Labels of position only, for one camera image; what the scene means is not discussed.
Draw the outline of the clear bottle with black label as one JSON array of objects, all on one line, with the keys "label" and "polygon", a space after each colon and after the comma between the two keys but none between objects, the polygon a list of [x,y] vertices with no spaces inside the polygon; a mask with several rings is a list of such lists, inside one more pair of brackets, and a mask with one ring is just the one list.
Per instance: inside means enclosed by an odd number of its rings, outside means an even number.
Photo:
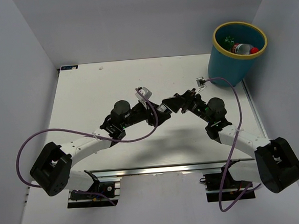
[{"label": "clear bottle with black label", "polygon": [[167,107],[165,106],[163,103],[161,103],[158,107],[157,107],[157,110],[159,112],[162,112],[162,113],[165,113],[165,114],[171,114],[172,111]]}]

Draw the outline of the green plastic bottle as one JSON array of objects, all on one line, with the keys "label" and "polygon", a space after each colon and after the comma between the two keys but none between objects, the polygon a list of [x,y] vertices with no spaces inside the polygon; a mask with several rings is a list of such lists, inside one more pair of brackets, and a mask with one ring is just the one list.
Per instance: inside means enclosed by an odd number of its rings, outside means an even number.
[{"label": "green plastic bottle", "polygon": [[234,44],[235,44],[235,42],[234,42],[233,37],[227,36],[227,37],[224,38],[224,48],[225,48],[225,50],[230,52],[231,49],[233,48]]}]

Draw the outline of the red label water bottle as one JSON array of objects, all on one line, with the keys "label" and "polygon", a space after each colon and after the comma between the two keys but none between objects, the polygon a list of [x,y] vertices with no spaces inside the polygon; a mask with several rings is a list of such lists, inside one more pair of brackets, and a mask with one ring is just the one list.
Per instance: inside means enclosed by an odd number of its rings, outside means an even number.
[{"label": "red label water bottle", "polygon": [[251,55],[257,53],[258,51],[259,49],[257,47],[254,47],[253,45],[250,45],[248,43],[235,43],[230,50],[230,52],[238,55]]}]

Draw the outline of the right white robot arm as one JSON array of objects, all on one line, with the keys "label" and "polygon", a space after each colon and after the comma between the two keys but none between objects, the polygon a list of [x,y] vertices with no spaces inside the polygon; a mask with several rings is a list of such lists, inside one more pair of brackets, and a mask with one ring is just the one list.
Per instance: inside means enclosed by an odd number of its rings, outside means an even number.
[{"label": "right white robot arm", "polygon": [[249,155],[250,162],[229,161],[222,171],[222,183],[233,188],[240,181],[263,184],[269,191],[279,193],[299,180],[299,160],[287,140],[260,138],[238,129],[225,118],[224,101],[213,97],[204,102],[194,90],[175,94],[162,103],[174,113],[190,111],[206,121],[211,140],[232,146]]}]

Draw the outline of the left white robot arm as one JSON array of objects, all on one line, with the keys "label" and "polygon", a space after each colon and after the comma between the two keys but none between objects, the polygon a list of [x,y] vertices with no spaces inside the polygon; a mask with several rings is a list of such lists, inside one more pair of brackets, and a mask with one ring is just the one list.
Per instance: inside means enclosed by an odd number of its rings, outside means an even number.
[{"label": "left white robot arm", "polygon": [[115,103],[103,124],[91,136],[83,136],[62,145],[50,142],[45,145],[30,170],[31,177],[49,195],[62,190],[82,191],[87,197],[95,197],[100,189],[98,178],[90,171],[73,171],[72,167],[104,149],[118,144],[125,135],[125,128],[145,121],[154,127],[171,117],[171,111],[163,104],[140,101],[131,107],[125,100]]}]

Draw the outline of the teal bin with yellow rim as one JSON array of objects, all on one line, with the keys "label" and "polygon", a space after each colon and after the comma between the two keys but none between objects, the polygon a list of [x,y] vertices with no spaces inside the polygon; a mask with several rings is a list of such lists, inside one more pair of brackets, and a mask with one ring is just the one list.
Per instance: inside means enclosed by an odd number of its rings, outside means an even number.
[{"label": "teal bin with yellow rim", "polygon": [[[251,55],[238,55],[225,50],[224,38],[230,36],[235,43],[250,44],[259,51]],[[241,21],[219,25],[213,32],[212,50],[208,64],[208,77],[218,86],[235,86],[244,79],[253,64],[265,52],[267,37],[257,26]]]}]

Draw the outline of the blue label sticker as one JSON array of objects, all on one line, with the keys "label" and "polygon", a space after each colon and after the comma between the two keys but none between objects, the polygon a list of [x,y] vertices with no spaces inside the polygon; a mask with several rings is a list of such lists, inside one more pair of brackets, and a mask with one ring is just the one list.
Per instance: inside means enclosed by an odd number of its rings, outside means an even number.
[{"label": "blue label sticker", "polygon": [[61,71],[71,71],[71,70],[76,70],[78,68],[78,65],[66,65],[62,66],[60,68]]}]

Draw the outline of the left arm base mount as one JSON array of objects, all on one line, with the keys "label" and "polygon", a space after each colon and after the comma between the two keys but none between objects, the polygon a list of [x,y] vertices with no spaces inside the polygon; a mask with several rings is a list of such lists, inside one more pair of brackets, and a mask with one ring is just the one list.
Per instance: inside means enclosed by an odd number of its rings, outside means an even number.
[{"label": "left arm base mount", "polygon": [[72,171],[66,189],[68,209],[116,206],[119,200],[118,182],[101,180],[90,171]]}]

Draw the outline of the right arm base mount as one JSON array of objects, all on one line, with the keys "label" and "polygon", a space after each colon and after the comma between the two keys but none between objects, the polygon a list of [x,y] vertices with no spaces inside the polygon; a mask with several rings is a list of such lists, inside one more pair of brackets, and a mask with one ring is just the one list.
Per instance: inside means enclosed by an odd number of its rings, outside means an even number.
[{"label": "right arm base mount", "polygon": [[[200,183],[205,186],[208,202],[215,203],[219,199],[219,190],[224,168],[225,166],[223,166],[217,173],[207,173],[199,179]],[[249,182],[247,181],[234,180],[230,174],[229,169],[226,173],[225,181],[223,184],[222,201],[235,200],[247,187],[248,184]]]}]

